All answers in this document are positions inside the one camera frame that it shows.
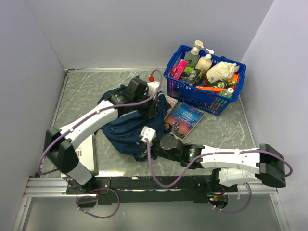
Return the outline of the Little Women floral book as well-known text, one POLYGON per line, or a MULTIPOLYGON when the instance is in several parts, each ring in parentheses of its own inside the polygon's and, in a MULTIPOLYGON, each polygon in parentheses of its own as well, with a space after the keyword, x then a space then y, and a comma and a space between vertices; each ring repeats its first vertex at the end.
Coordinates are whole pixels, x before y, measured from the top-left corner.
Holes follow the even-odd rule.
POLYGON ((167 103, 169 104, 169 106, 167 107, 167 114, 165 116, 165 119, 166 119, 170 115, 170 113, 172 113, 172 111, 181 104, 181 102, 179 102, 177 99, 172 98, 168 95, 166 95, 165 98, 166 98, 167 103))

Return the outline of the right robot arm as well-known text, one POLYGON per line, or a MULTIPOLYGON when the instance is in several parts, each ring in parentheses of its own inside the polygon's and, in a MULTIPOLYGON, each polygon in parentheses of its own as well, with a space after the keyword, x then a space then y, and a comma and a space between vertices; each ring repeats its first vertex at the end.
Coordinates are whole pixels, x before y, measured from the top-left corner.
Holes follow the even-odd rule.
POLYGON ((258 148, 220 149, 207 145, 183 143, 171 134, 150 142, 152 159, 162 157, 180 163, 185 170, 210 169, 210 186, 220 192, 225 187, 261 182, 273 188, 286 186, 284 156, 269 144, 258 148))

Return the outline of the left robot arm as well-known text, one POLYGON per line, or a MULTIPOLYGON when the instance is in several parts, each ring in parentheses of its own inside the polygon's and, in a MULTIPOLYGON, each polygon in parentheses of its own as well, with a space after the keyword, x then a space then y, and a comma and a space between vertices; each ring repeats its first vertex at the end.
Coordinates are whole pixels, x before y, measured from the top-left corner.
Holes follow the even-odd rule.
POLYGON ((92 192, 95 176, 80 162, 76 148, 106 124, 133 112, 147 120, 157 118, 161 86, 161 81, 145 82, 139 77, 133 78, 127 86, 108 93, 96 107, 71 124, 59 129, 49 128, 43 156, 58 171, 75 180, 83 193, 92 192))

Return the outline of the navy blue student backpack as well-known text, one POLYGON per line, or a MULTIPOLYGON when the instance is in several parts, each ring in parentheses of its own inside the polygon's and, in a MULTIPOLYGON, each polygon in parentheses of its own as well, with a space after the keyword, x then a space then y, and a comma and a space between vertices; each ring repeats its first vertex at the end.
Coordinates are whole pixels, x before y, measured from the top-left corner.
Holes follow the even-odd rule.
POLYGON ((133 111, 104 125, 102 132, 120 153, 132 155, 137 162, 144 162, 147 160, 146 146, 140 141, 140 133, 147 126, 155 129, 156 137, 161 139, 166 134, 164 121, 169 108, 170 104, 160 91, 156 101, 157 117, 145 118, 138 111, 133 111))

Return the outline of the Jane Eyre blue book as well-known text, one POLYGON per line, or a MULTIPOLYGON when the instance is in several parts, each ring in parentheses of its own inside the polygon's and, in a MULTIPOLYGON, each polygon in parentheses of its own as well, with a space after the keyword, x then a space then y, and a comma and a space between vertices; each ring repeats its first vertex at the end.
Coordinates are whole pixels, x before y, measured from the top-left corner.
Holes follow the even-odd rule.
POLYGON ((182 103, 165 119, 165 128, 178 139, 184 140, 203 116, 203 112, 182 103))

